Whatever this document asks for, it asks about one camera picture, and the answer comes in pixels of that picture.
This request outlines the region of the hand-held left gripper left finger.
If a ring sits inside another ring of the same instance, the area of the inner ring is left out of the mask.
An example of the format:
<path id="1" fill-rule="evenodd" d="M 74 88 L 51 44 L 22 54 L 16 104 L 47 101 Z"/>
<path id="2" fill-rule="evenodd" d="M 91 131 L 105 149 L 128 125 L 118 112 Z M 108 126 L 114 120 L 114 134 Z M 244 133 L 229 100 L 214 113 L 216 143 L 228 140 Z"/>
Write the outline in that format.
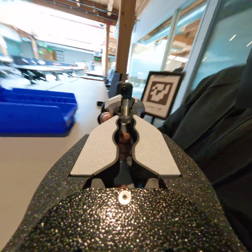
<path id="1" fill-rule="evenodd" d="M 115 135 L 119 130 L 119 116 L 114 116 L 91 131 L 71 172 L 71 177 L 114 179 L 120 168 L 119 147 Z"/>

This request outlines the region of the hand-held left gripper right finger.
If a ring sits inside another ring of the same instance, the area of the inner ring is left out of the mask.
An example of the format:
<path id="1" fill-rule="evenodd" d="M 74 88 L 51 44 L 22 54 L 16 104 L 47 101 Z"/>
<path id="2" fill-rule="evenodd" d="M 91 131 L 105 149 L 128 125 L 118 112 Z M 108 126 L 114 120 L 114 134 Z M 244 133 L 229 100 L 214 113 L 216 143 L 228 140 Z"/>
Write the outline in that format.
<path id="1" fill-rule="evenodd" d="M 132 147 L 132 168 L 140 175 L 154 177 L 180 177 L 181 172 L 162 133 L 137 115 L 133 116 L 136 142 Z"/>

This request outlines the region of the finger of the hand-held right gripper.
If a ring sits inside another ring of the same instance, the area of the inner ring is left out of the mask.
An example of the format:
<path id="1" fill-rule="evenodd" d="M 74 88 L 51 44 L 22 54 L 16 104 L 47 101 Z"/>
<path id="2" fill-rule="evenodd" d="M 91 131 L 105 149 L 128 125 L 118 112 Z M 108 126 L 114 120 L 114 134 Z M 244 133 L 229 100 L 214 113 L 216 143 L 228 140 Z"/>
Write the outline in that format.
<path id="1" fill-rule="evenodd" d="M 145 116 L 145 107 L 143 102 L 138 99 L 137 97 L 132 97 L 132 114 L 137 115 L 139 117 L 144 117 Z"/>
<path id="2" fill-rule="evenodd" d="M 103 114 L 109 113 L 111 116 L 121 115 L 122 95 L 116 95 L 103 103 Z"/>

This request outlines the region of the metal bolt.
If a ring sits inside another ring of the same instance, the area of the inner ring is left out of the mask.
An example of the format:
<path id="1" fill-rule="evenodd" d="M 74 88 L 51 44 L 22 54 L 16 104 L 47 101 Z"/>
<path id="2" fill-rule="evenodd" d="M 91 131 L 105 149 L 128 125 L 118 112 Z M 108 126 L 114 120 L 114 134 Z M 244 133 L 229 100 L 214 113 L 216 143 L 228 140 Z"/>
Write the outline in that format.
<path id="1" fill-rule="evenodd" d="M 125 116 L 127 116 L 127 115 L 131 116 L 130 115 L 130 100 L 128 100 L 128 99 L 125 99 L 122 102 L 121 116 L 123 116 L 123 115 L 125 115 Z M 121 123 L 121 132 L 122 133 L 129 133 L 129 130 L 131 128 L 131 124 L 132 124 L 132 122 L 130 124 L 123 124 L 123 123 Z"/>

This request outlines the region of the person's right hand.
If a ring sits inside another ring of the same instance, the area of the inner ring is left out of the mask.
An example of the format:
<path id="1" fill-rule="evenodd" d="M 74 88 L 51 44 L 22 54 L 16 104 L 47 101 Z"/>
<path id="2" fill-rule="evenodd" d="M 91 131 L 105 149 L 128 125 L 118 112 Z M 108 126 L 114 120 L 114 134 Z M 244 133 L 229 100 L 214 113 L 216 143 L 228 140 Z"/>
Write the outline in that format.
<path id="1" fill-rule="evenodd" d="M 101 123 L 104 123 L 111 118 L 112 115 L 109 112 L 104 112 L 99 117 Z M 125 161 L 132 152 L 133 140 L 131 135 L 127 132 L 120 131 L 117 145 L 119 147 L 119 159 Z"/>

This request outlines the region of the framed black white poster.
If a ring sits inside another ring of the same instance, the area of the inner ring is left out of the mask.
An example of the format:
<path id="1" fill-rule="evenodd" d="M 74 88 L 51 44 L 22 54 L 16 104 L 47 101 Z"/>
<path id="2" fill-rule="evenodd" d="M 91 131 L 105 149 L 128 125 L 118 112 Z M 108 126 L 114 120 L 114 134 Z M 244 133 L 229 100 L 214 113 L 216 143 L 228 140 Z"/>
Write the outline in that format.
<path id="1" fill-rule="evenodd" d="M 150 71 L 141 101 L 145 113 L 155 118 L 166 119 L 171 113 L 185 72 Z"/>

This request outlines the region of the person's black jacket torso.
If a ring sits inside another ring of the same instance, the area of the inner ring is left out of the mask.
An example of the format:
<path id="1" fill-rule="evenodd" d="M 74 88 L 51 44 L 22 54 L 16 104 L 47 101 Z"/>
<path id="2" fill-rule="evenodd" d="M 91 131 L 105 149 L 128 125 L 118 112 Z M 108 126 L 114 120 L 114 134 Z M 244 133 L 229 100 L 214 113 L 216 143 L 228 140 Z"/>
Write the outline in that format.
<path id="1" fill-rule="evenodd" d="M 236 107 L 246 63 L 200 81 L 158 130 L 171 138 L 206 175 L 236 235 L 251 251 L 251 106 Z"/>

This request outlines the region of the large blue plastic bin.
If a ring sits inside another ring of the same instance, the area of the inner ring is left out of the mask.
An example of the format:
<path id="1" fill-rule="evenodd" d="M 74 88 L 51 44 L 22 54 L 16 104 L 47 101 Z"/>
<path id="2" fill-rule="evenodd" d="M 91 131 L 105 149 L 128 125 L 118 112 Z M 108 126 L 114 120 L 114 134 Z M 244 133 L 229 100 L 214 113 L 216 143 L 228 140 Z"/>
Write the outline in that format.
<path id="1" fill-rule="evenodd" d="M 77 109 L 74 93 L 1 86 L 0 133 L 65 134 Z"/>

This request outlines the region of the wooden support post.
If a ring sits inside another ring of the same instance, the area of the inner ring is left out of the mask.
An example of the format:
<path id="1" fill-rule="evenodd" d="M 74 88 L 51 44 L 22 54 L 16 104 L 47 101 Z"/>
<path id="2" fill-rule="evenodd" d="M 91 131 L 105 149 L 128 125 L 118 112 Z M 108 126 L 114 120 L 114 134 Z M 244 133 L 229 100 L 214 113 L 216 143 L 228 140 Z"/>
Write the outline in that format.
<path id="1" fill-rule="evenodd" d="M 125 81 L 127 77 L 128 56 L 135 20 L 135 8 L 136 0 L 121 0 L 118 17 L 115 71 L 122 74 L 122 81 Z"/>

